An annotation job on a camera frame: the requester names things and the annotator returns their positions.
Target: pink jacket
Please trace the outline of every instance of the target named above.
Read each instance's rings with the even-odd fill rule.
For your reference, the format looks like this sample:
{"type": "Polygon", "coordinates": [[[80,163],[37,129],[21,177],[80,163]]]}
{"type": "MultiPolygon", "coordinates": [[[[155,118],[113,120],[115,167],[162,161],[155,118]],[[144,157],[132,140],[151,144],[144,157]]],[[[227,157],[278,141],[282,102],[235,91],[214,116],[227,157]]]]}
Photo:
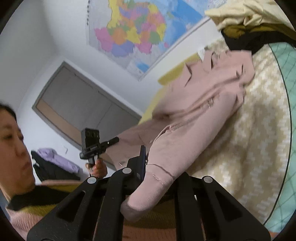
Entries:
{"type": "Polygon", "coordinates": [[[119,135],[119,143],[106,152],[116,168],[137,156],[140,145],[150,150],[144,181],[122,203],[126,219],[138,220],[159,202],[243,104],[244,85],[254,75],[251,52],[216,55],[207,51],[203,62],[186,64],[181,76],[168,86],[152,120],[119,135]]]}

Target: map of china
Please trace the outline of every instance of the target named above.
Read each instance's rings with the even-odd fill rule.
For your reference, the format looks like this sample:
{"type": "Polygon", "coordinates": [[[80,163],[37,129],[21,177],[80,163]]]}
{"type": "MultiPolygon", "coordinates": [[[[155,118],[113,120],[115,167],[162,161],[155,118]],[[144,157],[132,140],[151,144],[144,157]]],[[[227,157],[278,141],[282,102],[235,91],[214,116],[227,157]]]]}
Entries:
{"type": "Polygon", "coordinates": [[[107,27],[94,30],[106,52],[126,57],[136,47],[140,52],[150,54],[152,45],[163,41],[167,26],[156,5],[109,0],[109,8],[112,14],[107,27]]]}

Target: triangular cutout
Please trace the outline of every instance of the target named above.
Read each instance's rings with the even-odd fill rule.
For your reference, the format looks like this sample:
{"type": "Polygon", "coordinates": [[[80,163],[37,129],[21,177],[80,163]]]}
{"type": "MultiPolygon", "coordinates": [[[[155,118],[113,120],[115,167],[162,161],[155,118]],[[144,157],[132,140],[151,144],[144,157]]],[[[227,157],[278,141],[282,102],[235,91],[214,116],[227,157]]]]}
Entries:
{"type": "Polygon", "coordinates": [[[57,216],[68,222],[73,222],[84,195],[85,192],[80,192],[65,208],[58,212],[57,216]]]}
{"type": "Polygon", "coordinates": [[[222,193],[216,191],[215,194],[226,221],[231,222],[242,217],[241,211],[237,209],[222,193]]]}

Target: nose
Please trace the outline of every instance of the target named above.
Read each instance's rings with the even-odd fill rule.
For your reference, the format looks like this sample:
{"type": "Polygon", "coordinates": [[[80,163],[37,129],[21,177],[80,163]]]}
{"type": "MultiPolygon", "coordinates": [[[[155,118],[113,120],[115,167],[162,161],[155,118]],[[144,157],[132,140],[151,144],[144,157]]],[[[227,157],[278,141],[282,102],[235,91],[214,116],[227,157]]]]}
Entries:
{"type": "Polygon", "coordinates": [[[27,153],[26,146],[18,137],[15,138],[15,150],[17,156],[23,156],[27,153]]]}

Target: colorful map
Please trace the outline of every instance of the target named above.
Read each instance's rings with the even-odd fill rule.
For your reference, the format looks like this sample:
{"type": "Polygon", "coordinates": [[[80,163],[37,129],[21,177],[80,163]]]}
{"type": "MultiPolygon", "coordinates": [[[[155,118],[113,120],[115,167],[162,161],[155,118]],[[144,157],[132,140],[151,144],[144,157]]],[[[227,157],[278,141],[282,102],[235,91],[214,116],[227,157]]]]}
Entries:
{"type": "Polygon", "coordinates": [[[91,0],[89,44],[137,79],[225,0],[91,0]]]}

